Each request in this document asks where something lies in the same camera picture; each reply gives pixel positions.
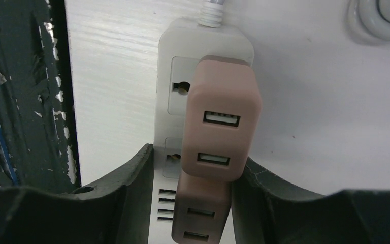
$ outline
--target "white surface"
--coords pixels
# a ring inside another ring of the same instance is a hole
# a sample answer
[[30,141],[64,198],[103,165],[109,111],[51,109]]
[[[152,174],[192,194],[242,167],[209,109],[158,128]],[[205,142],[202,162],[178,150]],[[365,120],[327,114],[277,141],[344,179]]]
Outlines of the white surface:
[[[67,0],[84,184],[153,142],[157,46],[199,0]],[[349,36],[345,0],[229,0],[264,101],[251,156],[301,187],[390,189],[390,44]]]

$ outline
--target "power strip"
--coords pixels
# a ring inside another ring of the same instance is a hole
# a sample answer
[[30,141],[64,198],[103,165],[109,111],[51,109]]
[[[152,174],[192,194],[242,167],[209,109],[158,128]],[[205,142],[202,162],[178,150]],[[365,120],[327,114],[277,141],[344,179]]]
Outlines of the power strip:
[[[252,65],[254,50],[235,27],[208,28],[195,19],[178,19],[159,41],[154,130],[154,182],[149,243],[170,244],[187,92],[198,62],[213,55]],[[221,243],[235,243],[228,218]]]

